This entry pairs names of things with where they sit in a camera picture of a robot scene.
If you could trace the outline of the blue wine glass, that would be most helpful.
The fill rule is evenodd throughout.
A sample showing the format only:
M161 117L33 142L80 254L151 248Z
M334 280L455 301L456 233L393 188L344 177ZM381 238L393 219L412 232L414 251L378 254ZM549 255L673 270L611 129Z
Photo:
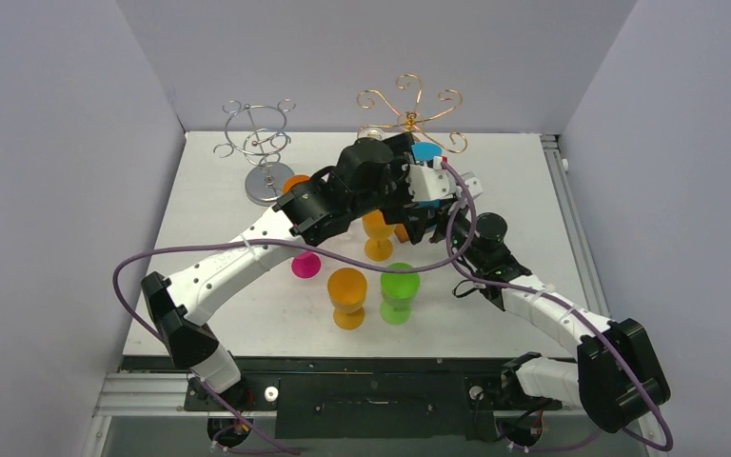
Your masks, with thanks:
M443 149L431 142L416 142L412 145L412 153L417 165L426 164L435 157L441 156Z

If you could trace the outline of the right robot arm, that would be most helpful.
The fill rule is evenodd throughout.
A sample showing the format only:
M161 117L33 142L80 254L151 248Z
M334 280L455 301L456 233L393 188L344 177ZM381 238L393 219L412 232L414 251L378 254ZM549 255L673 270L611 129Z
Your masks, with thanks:
M474 238L466 239L467 209L437 210L429 224L431 242L449 240L464 255L457 260L471 291L558 343L570 361L529 352L502 371L501 398L521 407L534 398L582 408L601 430L615 433L666 403L671 390L642 324L617 322L580 307L523 266L504 242L505 219L493 212L477 218Z

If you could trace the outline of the green wine glass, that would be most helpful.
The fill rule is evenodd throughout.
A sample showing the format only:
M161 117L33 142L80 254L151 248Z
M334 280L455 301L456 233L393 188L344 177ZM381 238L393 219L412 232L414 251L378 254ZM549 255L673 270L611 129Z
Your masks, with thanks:
M400 273L384 272L380 276L382 303L380 315L391 325L402 325L411 316L412 302L421 285L421 277L417 272L402 273L412 266L407 263L394 263L390 268L400 269Z

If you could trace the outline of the gold wire glass rack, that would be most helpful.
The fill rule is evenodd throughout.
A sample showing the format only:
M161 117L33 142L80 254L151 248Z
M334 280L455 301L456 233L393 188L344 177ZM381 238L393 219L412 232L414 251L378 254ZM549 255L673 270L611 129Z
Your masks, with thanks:
M396 130L402 133L409 133L414 140L425 140L433 145L441 148L444 152L451 154L462 154L469 148L469 140L467 137L456 130L451 131L448 135L448 142L442 143L435 139L426 129L427 125L436 121L460 108L464 102L463 94L456 89L443 89L437 94L439 102L448 104L446 109L424 116L421 112L422 100L425 94L425 85L423 79L413 73L404 73L399 75L395 80L398 90L415 89L413 97L413 106L411 109L398 109L385 94L377 89L364 89L356 96L356 103L360 109L375 109L379 102L385 105L393 114L396 115L396 121L392 124L365 124L358 128L357 134L366 136L368 132L378 130L382 133Z

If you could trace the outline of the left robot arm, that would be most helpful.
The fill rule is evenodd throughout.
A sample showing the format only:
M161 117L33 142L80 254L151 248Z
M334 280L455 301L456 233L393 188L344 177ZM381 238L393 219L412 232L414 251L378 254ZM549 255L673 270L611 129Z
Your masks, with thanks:
M358 138L336 164L294 185L227 248L170 275L157 271L141 282L149 317L171 361L191 370L223 409L245 400L246 383L231 353L208 322L232 296L309 247L345 233L379 210L391 224L423 222L429 202L461 195L442 158L420 161L413 137Z

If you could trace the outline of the clear wine glass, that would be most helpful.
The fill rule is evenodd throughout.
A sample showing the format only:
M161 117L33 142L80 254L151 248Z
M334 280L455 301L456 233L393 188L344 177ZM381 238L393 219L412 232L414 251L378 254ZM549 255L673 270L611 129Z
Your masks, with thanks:
M374 126L364 126L358 133L358 138L370 138L378 141L382 141L385 138L385 133L382 129Z

